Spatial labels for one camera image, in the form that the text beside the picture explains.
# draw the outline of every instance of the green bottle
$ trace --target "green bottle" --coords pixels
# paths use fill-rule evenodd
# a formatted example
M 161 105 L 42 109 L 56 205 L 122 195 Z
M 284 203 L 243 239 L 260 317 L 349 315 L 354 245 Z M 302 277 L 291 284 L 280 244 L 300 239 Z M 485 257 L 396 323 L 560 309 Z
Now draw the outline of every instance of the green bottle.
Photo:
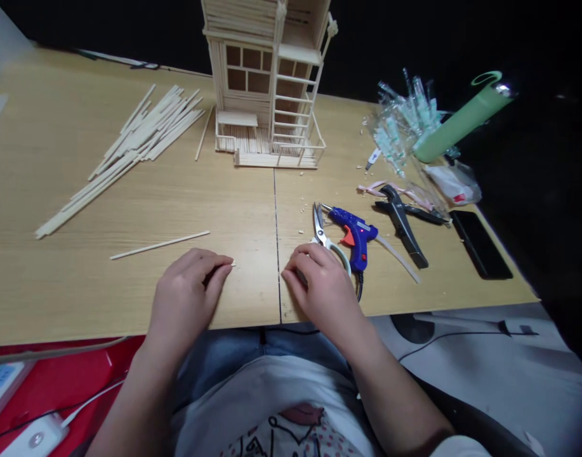
M 515 99 L 517 94 L 511 90 L 508 84 L 500 82 L 502 73 L 498 71 L 477 76 L 471 85 L 477 86 L 492 77 L 494 78 L 493 83 L 484 87 L 414 151 L 418 159 L 425 163 L 431 163 Z

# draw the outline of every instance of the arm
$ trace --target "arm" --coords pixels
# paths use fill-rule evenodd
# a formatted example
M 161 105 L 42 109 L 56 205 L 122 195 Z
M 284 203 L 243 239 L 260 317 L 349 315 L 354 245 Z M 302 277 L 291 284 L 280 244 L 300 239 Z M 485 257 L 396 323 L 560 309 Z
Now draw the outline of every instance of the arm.
M 387 455 L 430 455 L 454 434 L 364 316 L 348 274 L 331 252 L 316 243 L 299 246 L 282 277 L 304 313 L 352 366 L 369 422 Z
M 227 256 L 191 249 L 165 271 L 155 289 L 145 342 L 86 457 L 167 453 L 169 395 L 176 374 L 210 323 L 232 262 Z

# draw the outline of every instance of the black background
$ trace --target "black background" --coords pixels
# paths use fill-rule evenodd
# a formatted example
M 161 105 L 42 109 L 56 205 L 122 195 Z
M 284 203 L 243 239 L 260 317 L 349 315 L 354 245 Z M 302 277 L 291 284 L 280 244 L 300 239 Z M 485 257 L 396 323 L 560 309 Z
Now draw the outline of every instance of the black background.
M 195 0 L 0 0 L 30 39 L 210 73 Z M 333 0 L 333 39 L 320 93 L 375 101 L 405 93 L 402 68 L 435 81 L 442 109 L 502 70 L 520 92 L 460 143 L 480 207 L 582 358 L 582 10 L 574 3 Z

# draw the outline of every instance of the bundle of wooden sticks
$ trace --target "bundle of wooden sticks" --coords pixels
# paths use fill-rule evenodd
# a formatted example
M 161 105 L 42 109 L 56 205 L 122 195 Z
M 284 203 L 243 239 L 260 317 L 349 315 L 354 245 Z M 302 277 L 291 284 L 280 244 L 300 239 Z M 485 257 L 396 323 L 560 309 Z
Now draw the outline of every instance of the bundle of wooden sticks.
M 119 132 L 119 138 L 105 153 L 104 159 L 89 176 L 87 186 L 77 192 L 52 219 L 35 232 L 37 239 L 51 235 L 90 202 L 107 190 L 113 183 L 129 172 L 134 165 L 150 159 L 154 161 L 179 136 L 191 127 L 204 110 L 194 110 L 202 101 L 196 100 L 199 90 L 190 97 L 182 98 L 184 89 L 172 87 L 151 110 L 147 101 L 155 84 L 138 104 L 132 116 Z

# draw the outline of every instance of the right hand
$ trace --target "right hand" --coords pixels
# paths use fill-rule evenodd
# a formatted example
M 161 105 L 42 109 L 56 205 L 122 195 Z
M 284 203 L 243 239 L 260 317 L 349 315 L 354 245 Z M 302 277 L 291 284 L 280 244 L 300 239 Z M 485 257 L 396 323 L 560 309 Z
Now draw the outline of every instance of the right hand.
M 305 276 L 307 287 L 297 270 Z M 342 353 L 360 338 L 369 321 L 360 309 L 348 273 L 332 252 L 320 244 L 302 244 L 293 251 L 282 277 L 306 316 Z

